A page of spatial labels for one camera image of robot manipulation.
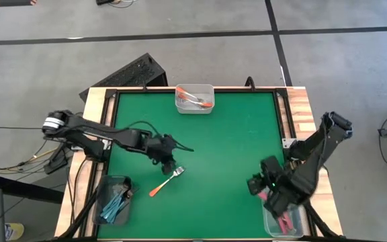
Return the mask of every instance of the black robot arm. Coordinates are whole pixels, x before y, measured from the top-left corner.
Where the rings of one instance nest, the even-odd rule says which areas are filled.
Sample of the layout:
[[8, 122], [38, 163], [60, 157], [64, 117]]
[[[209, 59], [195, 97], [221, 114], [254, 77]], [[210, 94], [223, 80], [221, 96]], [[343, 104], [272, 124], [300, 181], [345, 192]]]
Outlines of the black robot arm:
[[269, 188], [264, 207], [274, 217], [281, 216], [291, 204], [309, 201], [319, 179], [319, 170], [337, 145], [352, 136], [350, 121], [335, 112], [325, 113], [320, 128], [304, 141], [294, 141], [285, 150], [285, 166], [275, 157], [261, 161], [261, 173], [247, 181], [252, 195]]
[[64, 141], [83, 148], [86, 156], [96, 161], [106, 161], [105, 144], [101, 140], [93, 140], [88, 136], [112, 141], [127, 151], [147, 155], [153, 165], [161, 163], [164, 174], [172, 172], [175, 168], [173, 149], [194, 151], [187, 147], [180, 147], [179, 143], [168, 134], [153, 135], [151, 131], [129, 127], [115, 129], [86, 120], [68, 110], [49, 113], [42, 132], [45, 139]]

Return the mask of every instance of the black box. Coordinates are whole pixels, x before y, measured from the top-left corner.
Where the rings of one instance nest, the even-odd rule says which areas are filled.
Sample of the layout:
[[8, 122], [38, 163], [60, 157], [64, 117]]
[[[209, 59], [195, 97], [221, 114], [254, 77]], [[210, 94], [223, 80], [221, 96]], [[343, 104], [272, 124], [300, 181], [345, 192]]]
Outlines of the black box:
[[[138, 87], [144, 84], [151, 87], [168, 87], [164, 69], [149, 53], [140, 56], [92, 87]], [[89, 88], [79, 94], [84, 102], [88, 93]]]

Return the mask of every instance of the orange utensil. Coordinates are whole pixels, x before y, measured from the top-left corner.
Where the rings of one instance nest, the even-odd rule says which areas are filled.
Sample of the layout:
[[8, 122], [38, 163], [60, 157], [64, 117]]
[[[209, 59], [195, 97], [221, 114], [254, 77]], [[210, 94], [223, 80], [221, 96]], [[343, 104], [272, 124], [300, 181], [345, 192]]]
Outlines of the orange utensil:
[[183, 100], [186, 100], [188, 102], [191, 102], [193, 104], [199, 105], [199, 106], [201, 106], [203, 108], [211, 108], [213, 106], [213, 103], [210, 103], [210, 102], [195, 102], [195, 101], [192, 101], [188, 97], [186, 97], [186, 95], [184, 93], [179, 93], [178, 97], [183, 99]]
[[188, 96], [190, 96], [190, 97], [193, 97], [193, 98], [195, 98], [198, 102], [200, 102], [200, 99], [199, 99], [198, 97], [196, 97], [196, 96], [194, 96], [194, 95], [188, 93], [186, 90], [184, 90], [184, 89], [181, 88], [181, 87], [176, 87], [175, 90], [178, 91], [179, 93], [183, 93], [183, 94], [186, 94], [186, 95], [188, 95]]
[[159, 190], [161, 188], [163, 188], [163, 186], [165, 186], [165, 184], [167, 184], [169, 182], [169, 180], [173, 179], [174, 177], [182, 174], [183, 172], [185, 171], [185, 168], [184, 167], [178, 167], [174, 172], [173, 172], [173, 175], [167, 179], [167, 181], [164, 181], [164, 183], [162, 183], [161, 185], [159, 185], [157, 188], [153, 189], [151, 192], [148, 193], [149, 196], [153, 197], [154, 195], [156, 195], [156, 193], [159, 192]]

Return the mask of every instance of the gray floor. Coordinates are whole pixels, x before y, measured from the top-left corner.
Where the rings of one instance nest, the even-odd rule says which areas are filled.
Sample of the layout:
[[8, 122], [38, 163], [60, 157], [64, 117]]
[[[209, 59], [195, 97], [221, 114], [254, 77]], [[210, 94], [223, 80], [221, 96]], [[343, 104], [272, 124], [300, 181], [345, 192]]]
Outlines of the gray floor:
[[[387, 26], [387, 0], [272, 4], [281, 30]], [[138, 0], [128, 9], [39, 0], [34, 7], [0, 8], [0, 40], [270, 28], [262, 0]], [[387, 166], [377, 139], [387, 117], [387, 32], [281, 39], [292, 82], [307, 87], [316, 123], [335, 110], [355, 127], [328, 162], [343, 232], [387, 241]], [[0, 46], [0, 126], [40, 127], [50, 111], [81, 111], [80, 91], [146, 52], [166, 70], [170, 85], [242, 85], [248, 75], [257, 85], [284, 84], [272, 36]], [[0, 130], [0, 167], [29, 158], [40, 145], [39, 130]], [[383, 148], [387, 156], [387, 140]], [[66, 179], [64, 171], [43, 177], [23, 181], [51, 187]], [[15, 199], [7, 198], [7, 205]], [[34, 220], [36, 213], [48, 220]], [[6, 217], [24, 223], [22, 241], [31, 241], [51, 236], [57, 215], [58, 206], [26, 200]]]

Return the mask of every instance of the green mat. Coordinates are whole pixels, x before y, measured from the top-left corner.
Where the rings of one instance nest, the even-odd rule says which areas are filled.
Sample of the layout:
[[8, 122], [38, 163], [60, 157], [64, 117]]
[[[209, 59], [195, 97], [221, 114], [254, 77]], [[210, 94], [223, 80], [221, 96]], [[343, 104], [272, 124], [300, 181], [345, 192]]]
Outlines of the green mat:
[[[124, 226], [99, 227], [99, 239], [268, 238], [261, 201], [246, 180], [260, 160], [283, 161], [273, 96], [270, 93], [216, 93], [208, 115], [179, 114], [173, 93], [122, 93], [116, 128], [138, 120], [171, 134], [195, 152], [175, 150], [186, 168], [153, 198], [164, 182], [160, 165], [113, 146], [108, 175], [127, 175], [138, 184]], [[145, 124], [134, 128], [150, 130]]]

